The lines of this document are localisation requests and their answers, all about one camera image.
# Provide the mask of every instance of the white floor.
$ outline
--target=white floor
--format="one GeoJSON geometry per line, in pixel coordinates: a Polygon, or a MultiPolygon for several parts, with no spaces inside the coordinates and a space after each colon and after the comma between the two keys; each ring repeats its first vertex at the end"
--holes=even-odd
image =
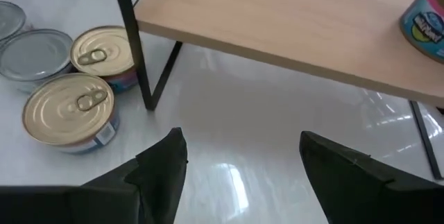
{"type": "MultiPolygon", "coordinates": [[[[115,0],[10,1],[36,27],[73,38],[122,24],[115,0]]],[[[154,86],[173,42],[142,39],[154,86]]],[[[0,90],[1,185],[82,184],[182,127],[189,167],[176,223],[327,223],[298,152],[303,130],[433,180],[407,100],[188,44],[156,111],[137,87],[118,95],[115,140],[86,155],[33,141],[21,124],[26,96],[3,80],[0,90]]],[[[444,168],[444,120],[433,107],[422,113],[444,168]]]]}

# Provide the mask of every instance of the wooden table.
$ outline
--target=wooden table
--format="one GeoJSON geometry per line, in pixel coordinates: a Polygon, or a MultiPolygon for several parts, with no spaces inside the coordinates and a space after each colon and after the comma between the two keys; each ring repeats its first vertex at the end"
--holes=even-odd
{"type": "Polygon", "coordinates": [[[444,66],[402,36],[413,0],[139,0],[141,31],[444,106],[444,66]]]}

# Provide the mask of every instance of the black metal table leg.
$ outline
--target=black metal table leg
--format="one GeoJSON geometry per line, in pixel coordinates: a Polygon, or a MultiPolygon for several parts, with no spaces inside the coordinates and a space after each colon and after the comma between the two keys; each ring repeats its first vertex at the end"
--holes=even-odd
{"type": "Polygon", "coordinates": [[[139,26],[137,25],[137,20],[134,14],[133,2],[131,0],[117,0],[117,2],[119,3],[123,22],[128,34],[128,41],[130,42],[131,54],[133,55],[137,79],[142,91],[142,98],[144,99],[145,108],[147,110],[154,110],[168,81],[171,70],[173,69],[174,63],[180,51],[180,47],[182,46],[182,42],[176,41],[162,75],[160,76],[159,82],[154,89],[153,95],[151,95],[144,53],[142,51],[142,43],[139,36],[139,26]]]}
{"type": "Polygon", "coordinates": [[[424,119],[422,118],[418,102],[409,100],[409,104],[411,107],[411,111],[413,112],[413,117],[418,127],[419,134],[422,139],[422,144],[424,145],[424,149],[427,154],[427,159],[429,160],[430,163],[430,168],[432,169],[432,174],[435,179],[442,180],[444,178],[441,175],[441,171],[439,170],[439,165],[438,162],[436,161],[435,153],[433,151],[433,146],[432,143],[430,142],[429,135],[427,134],[427,129],[425,127],[424,119]]]}

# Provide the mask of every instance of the pull tab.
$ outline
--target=pull tab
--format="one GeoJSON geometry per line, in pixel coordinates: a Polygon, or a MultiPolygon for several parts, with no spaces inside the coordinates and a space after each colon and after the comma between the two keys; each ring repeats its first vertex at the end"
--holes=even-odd
{"type": "Polygon", "coordinates": [[[91,51],[88,51],[87,53],[84,53],[78,57],[77,62],[80,65],[89,65],[89,64],[95,64],[97,62],[104,61],[108,55],[106,55],[106,52],[103,49],[97,48],[91,51]],[[93,53],[100,53],[100,58],[93,58],[93,53]]]}
{"type": "Polygon", "coordinates": [[[95,89],[79,96],[76,100],[78,110],[86,112],[106,99],[108,93],[103,89],[95,89]]]}

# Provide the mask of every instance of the cat food can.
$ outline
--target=cat food can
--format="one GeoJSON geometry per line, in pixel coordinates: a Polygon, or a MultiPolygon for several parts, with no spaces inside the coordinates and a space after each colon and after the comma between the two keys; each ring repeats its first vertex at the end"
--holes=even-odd
{"type": "Polygon", "coordinates": [[[0,47],[16,34],[33,28],[18,5],[0,1],[0,47]]]}
{"type": "Polygon", "coordinates": [[[71,62],[81,72],[100,76],[115,93],[137,84],[124,27],[101,26],[83,33],[72,45],[71,62]]]}
{"type": "Polygon", "coordinates": [[[444,0],[415,0],[401,16],[400,27],[419,51],[444,62],[444,0]]]}
{"type": "Polygon", "coordinates": [[[22,121],[34,139],[66,153],[87,153],[116,135],[119,116],[111,87],[89,74],[67,74],[39,87],[22,121]]]}
{"type": "Polygon", "coordinates": [[[31,93],[44,82],[71,71],[71,45],[70,36],[57,30],[20,33],[0,50],[0,74],[14,88],[31,93]]]}

